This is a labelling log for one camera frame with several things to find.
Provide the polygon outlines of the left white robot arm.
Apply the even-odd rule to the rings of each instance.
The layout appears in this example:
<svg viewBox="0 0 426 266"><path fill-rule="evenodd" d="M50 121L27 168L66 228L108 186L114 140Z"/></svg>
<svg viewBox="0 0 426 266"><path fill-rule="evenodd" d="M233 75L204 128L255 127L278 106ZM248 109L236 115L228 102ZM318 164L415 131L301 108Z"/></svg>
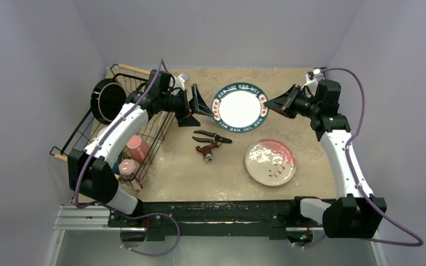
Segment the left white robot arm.
<svg viewBox="0 0 426 266"><path fill-rule="evenodd" d="M128 226L138 226L143 221L140 200L120 188L111 168L129 140L153 115L173 113L179 127L200 126L195 114L212 117L195 84L191 92L192 99L188 99L182 83L167 71L153 69L144 92L134 91L128 96L101 136L81 151L71 150L67 161L70 189L122 212L121 218Z"/></svg>

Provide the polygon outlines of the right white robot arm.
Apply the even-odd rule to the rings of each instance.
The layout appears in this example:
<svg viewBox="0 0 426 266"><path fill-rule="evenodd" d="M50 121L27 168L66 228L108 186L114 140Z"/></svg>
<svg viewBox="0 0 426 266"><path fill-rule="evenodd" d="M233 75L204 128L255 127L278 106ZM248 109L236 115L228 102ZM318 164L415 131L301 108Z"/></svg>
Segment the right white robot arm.
<svg viewBox="0 0 426 266"><path fill-rule="evenodd" d="M374 195L358 166L351 144L354 136L347 118L338 112L342 87L328 79L311 81L305 87L315 87L315 94L306 95L304 87L294 84L264 105L290 119L297 115L310 119L310 127L331 165L337 198L327 203L317 197L297 196L289 201L287 211L273 214L272 221L279 226L315 221L323 226L328 238L370 240L387 205L384 198Z"/></svg>

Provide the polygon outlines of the green rimmed plate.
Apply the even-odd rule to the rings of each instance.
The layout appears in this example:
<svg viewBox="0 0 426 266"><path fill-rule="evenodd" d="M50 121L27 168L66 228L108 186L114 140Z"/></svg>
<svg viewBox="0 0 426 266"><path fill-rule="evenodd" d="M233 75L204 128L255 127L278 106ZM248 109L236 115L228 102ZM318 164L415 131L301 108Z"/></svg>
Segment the green rimmed plate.
<svg viewBox="0 0 426 266"><path fill-rule="evenodd" d="M214 123L228 132L243 134L256 130L266 121L268 96L259 86L235 82L218 88L210 108Z"/></svg>

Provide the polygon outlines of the pink faceted ceramic cup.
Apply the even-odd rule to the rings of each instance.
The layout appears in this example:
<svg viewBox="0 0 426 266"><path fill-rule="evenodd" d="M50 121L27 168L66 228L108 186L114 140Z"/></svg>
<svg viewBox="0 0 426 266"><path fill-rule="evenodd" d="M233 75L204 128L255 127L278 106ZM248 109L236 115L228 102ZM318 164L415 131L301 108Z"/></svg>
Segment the pink faceted ceramic cup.
<svg viewBox="0 0 426 266"><path fill-rule="evenodd" d="M131 180L137 173L140 164L132 159L124 159L118 166L120 177L124 180Z"/></svg>

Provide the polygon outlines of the pink ceramic mug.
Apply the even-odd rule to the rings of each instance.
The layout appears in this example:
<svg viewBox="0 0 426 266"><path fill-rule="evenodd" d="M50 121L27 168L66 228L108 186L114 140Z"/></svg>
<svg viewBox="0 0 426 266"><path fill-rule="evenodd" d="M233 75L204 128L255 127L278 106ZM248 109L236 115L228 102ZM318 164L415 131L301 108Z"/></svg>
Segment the pink ceramic mug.
<svg viewBox="0 0 426 266"><path fill-rule="evenodd" d="M143 163L149 157L150 146L138 135L132 136L126 147L129 155L138 163Z"/></svg>

